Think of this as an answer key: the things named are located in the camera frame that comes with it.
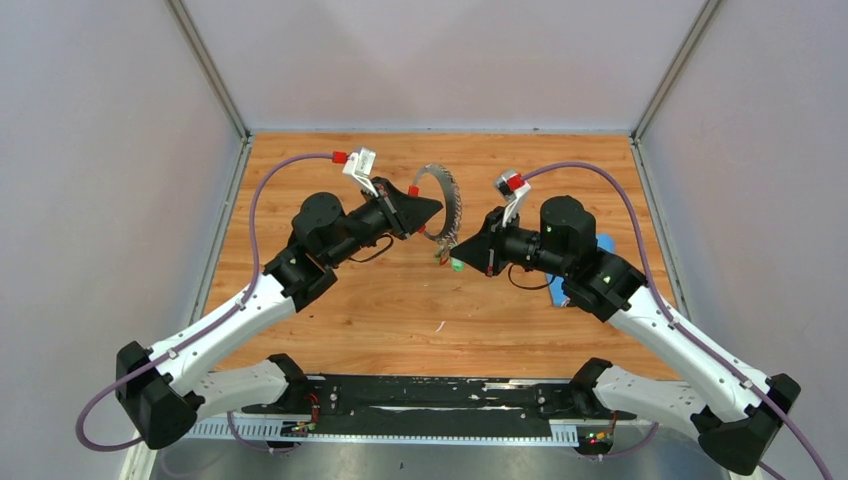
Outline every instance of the blue object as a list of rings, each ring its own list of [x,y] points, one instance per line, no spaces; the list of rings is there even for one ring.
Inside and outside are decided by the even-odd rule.
[[[598,239],[598,246],[603,248],[604,250],[615,253],[615,241],[611,236],[606,233],[599,233],[596,235]],[[555,307],[564,307],[568,305],[568,296],[565,294],[562,288],[562,277],[554,277],[554,280],[551,282],[552,275],[549,273],[545,274],[545,279],[550,282],[548,285],[548,290],[551,292],[551,302],[553,302]]]

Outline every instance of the metal frame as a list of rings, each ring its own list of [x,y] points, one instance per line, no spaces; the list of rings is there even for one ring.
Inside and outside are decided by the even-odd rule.
[[[571,128],[254,128],[251,134],[257,133],[467,133],[495,135],[630,135],[628,129],[617,130],[576,130]]]
[[[641,140],[642,137],[645,136],[645,131],[651,125],[651,121],[653,121],[654,117],[656,117],[657,112],[672,87],[674,87],[674,83],[677,81],[677,78],[686,66],[686,62],[689,60],[689,57],[695,50],[695,47],[697,47],[698,42],[704,35],[704,32],[707,31],[710,22],[722,3],[723,0],[706,0],[704,6],[701,7],[701,11],[698,12],[698,16],[695,18],[695,23],[692,24],[692,27],[689,29],[689,33],[686,34],[683,44],[680,45],[680,48],[674,55],[674,60],[671,61],[671,65],[669,65],[663,79],[660,81],[659,86],[657,86],[654,96],[651,97],[651,101],[648,102],[648,106],[645,108],[645,112],[639,119],[639,123],[636,124],[636,128],[633,130],[631,135],[634,140]]]
[[[191,49],[192,53],[195,56],[201,70],[209,81],[210,87],[215,92],[218,101],[221,103],[221,107],[226,113],[230,123],[232,124],[233,129],[236,134],[242,140],[242,148],[239,152],[239,156],[236,159],[235,165],[232,170],[232,177],[230,178],[229,187],[227,189],[227,194],[224,199],[221,214],[218,220],[218,227],[216,229],[215,238],[213,241],[212,248],[209,253],[209,258],[207,261],[206,268],[203,272],[203,276],[201,279],[201,284],[197,291],[197,296],[195,300],[194,309],[192,311],[190,322],[194,322],[200,318],[203,313],[203,310],[206,306],[206,301],[209,295],[209,291],[212,285],[212,279],[214,277],[215,269],[218,263],[218,259],[221,254],[221,249],[223,246],[224,237],[226,235],[227,228],[230,223],[230,218],[232,216],[233,207],[235,205],[235,200],[238,196],[238,191],[241,187],[242,179],[244,176],[244,172],[247,166],[247,160],[250,156],[251,149],[253,147],[254,133],[251,131],[248,126],[245,124],[241,114],[238,111],[235,101],[230,95],[229,91],[224,84],[223,79],[221,78],[220,72],[215,66],[214,61],[212,60],[209,51],[207,50],[200,33],[195,26],[191,15],[188,11],[183,0],[164,0],[165,4],[168,6],[171,11],[174,21],[177,27],[182,32],[186,43]],[[651,220],[653,221],[654,228],[657,233],[657,239],[660,244],[660,250],[662,251],[663,258],[665,260],[665,264],[668,268],[668,276],[671,282],[672,291],[677,301],[678,310],[684,313],[687,317],[689,316],[688,309],[686,307],[686,299],[683,294],[683,285],[681,283],[680,278],[677,274],[676,268],[676,250],[674,248],[673,242],[668,238],[667,235],[667,226],[665,224],[665,216],[662,212],[662,208],[660,207],[657,198],[655,196],[652,185],[655,184],[654,177],[652,175],[650,169],[650,162],[648,157],[645,154],[644,148],[642,146],[642,138],[644,137],[646,131],[651,125],[651,122],[656,117],[659,112],[662,104],[666,100],[669,92],[674,87],[675,82],[679,78],[683,69],[689,58],[691,57],[693,51],[697,47],[700,39],[703,37],[704,32],[710,25],[711,20],[714,18],[716,12],[719,7],[723,4],[723,0],[706,0],[700,12],[698,13],[697,18],[695,19],[692,27],[686,35],[683,43],[678,49],[677,53],[671,64],[669,65],[668,70],[657,86],[656,91],[654,92],[650,102],[648,103],[644,113],[641,115],[639,122],[636,127],[631,132],[621,131],[621,130],[613,130],[613,131],[599,131],[599,130],[591,130],[591,131],[570,131],[570,130],[497,130],[497,129],[479,129],[472,130],[471,133],[518,133],[518,134],[628,134],[630,136],[630,145],[631,151],[633,153],[633,159],[636,164],[636,169],[639,174],[639,179],[642,183],[642,188],[645,192],[645,197],[647,200],[648,208],[651,215]],[[257,129],[256,132],[260,131],[272,131],[272,130],[263,130]],[[355,132],[366,133],[366,132],[380,132],[380,133],[395,133],[400,132],[401,130],[392,130],[392,129],[354,129]],[[458,129],[416,129],[412,130],[416,133],[443,133],[443,132],[458,132]],[[469,130],[462,130],[463,133],[469,133]],[[142,480],[150,477],[153,467],[155,464],[156,452],[148,449],[143,443],[140,445],[136,445],[132,447],[125,458],[124,466],[121,471],[119,478],[121,480]],[[735,480],[736,478],[741,478],[737,475],[731,474],[731,480]],[[745,478],[762,478],[759,469],[752,477]]]
[[[549,437],[461,437],[420,435],[351,435],[310,433],[306,437],[291,437],[280,433],[283,420],[298,421],[298,415],[237,415],[233,425],[245,440],[281,441],[294,439],[301,443],[403,443],[407,445],[504,445],[540,447],[579,447],[577,424],[550,421]],[[233,434],[226,415],[215,415],[197,422],[185,435],[186,439],[230,440]]]
[[[229,118],[230,123],[233,125],[238,136],[242,139],[242,141],[245,141],[247,137],[250,136],[250,132],[248,131],[238,108],[236,108],[235,101],[233,101],[233,98],[230,96],[230,92],[224,85],[224,81],[221,79],[221,74],[215,67],[215,62],[212,61],[212,56],[209,55],[209,50],[206,49],[203,39],[200,38],[200,33],[197,31],[197,27],[191,19],[188,8],[186,8],[183,0],[165,0],[165,4],[171,10],[171,13],[174,16],[174,21],[177,23],[177,26],[182,32],[189,48],[191,48],[194,58],[197,59],[197,63],[200,64],[200,68],[206,75],[206,79],[209,80],[209,85],[215,92],[215,96],[218,97],[218,101],[221,102],[221,106],[227,113],[227,118]]]
[[[244,139],[241,152],[239,152],[238,159],[234,165],[229,186],[227,187],[227,194],[224,197],[224,203],[221,208],[221,214],[218,218],[218,227],[215,229],[215,239],[212,242],[209,259],[206,261],[206,268],[200,280],[200,288],[198,288],[197,296],[195,297],[190,323],[199,320],[203,316],[203,310],[206,308],[209,291],[212,289],[212,279],[215,277],[215,269],[218,267],[218,259],[221,257],[224,238],[227,235],[227,228],[230,226],[233,208],[235,208],[236,198],[241,189],[241,182],[244,179],[244,172],[247,168],[247,160],[250,158],[250,152],[253,149],[254,138],[253,135],[250,135]]]
[[[639,172],[639,179],[642,182],[642,189],[645,192],[645,199],[647,200],[651,220],[654,223],[654,229],[657,233],[660,251],[662,251],[663,259],[665,260],[666,267],[668,268],[668,278],[671,283],[671,290],[674,295],[674,299],[677,302],[678,310],[680,310],[680,312],[688,318],[691,318],[691,316],[689,315],[689,308],[686,305],[686,296],[684,294],[685,288],[678,275],[676,265],[677,259],[679,258],[677,256],[677,249],[674,246],[674,242],[668,236],[668,227],[665,222],[666,216],[663,214],[659,199],[654,193],[653,185],[656,184],[656,181],[654,180],[655,177],[651,172],[650,161],[648,160],[648,156],[642,146],[642,138],[644,138],[645,133],[651,126],[651,122],[653,122],[654,118],[656,118],[657,113],[668,97],[668,94],[674,88],[677,79],[680,77],[680,74],[683,72],[683,69],[686,67],[687,62],[691,58],[692,53],[697,48],[698,43],[701,38],[703,38],[704,33],[709,28],[713,18],[715,18],[716,13],[723,3],[724,0],[705,1],[701,10],[698,12],[698,16],[692,23],[692,27],[686,34],[686,38],[683,40],[683,43],[677,50],[674,59],[671,61],[668,70],[666,70],[660,84],[657,86],[653,97],[651,97],[650,102],[648,102],[648,106],[645,108],[639,122],[636,124],[636,128],[634,128],[633,132],[630,134],[630,150],[633,152],[633,160],[636,163],[636,170]]]

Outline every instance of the red connector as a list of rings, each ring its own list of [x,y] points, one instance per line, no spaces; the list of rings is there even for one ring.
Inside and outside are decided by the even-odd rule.
[[[521,174],[520,174],[520,173],[516,173],[515,175],[513,175],[513,176],[509,177],[509,178],[506,180],[506,184],[507,184],[507,186],[509,187],[509,189],[510,189],[510,190],[512,190],[512,191],[514,192],[514,191],[516,191],[518,188],[520,188],[521,186],[523,186],[523,185],[524,185],[524,179],[523,179],[523,178],[521,178]]]
[[[345,152],[333,152],[333,163],[347,163],[347,154]]]

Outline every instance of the gray floor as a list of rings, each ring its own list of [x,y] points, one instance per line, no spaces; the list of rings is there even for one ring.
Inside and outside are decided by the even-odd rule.
[[[645,427],[621,426],[621,448],[638,443]],[[183,440],[165,454],[172,472],[185,473],[222,455],[214,465],[180,478],[217,479],[727,479],[727,473],[675,432],[661,429],[642,451],[595,464],[571,449],[434,445],[306,444],[278,456],[234,441]],[[157,467],[151,477],[172,477]]]

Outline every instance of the metal base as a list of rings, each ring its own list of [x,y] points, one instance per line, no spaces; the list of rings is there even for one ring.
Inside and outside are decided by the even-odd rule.
[[[409,445],[457,445],[457,446],[528,446],[528,447],[577,447],[577,427],[565,423],[551,422],[550,436],[544,437],[476,437],[476,436],[433,436],[433,435],[360,435],[311,433],[300,437],[293,434],[281,434],[284,415],[249,415],[234,419],[233,424],[239,435],[245,440],[297,443],[381,443]],[[189,431],[185,439],[229,440],[230,433],[227,418],[224,416],[207,418],[198,422]]]
[[[647,426],[622,425],[616,430],[616,450],[637,443]],[[250,451],[232,441],[183,440],[158,455],[154,480],[169,480],[162,457],[180,478],[250,479],[651,479],[714,480],[727,473],[700,453],[692,442],[660,430],[644,450],[621,459],[596,463],[570,448],[386,445],[315,443],[277,456]]]

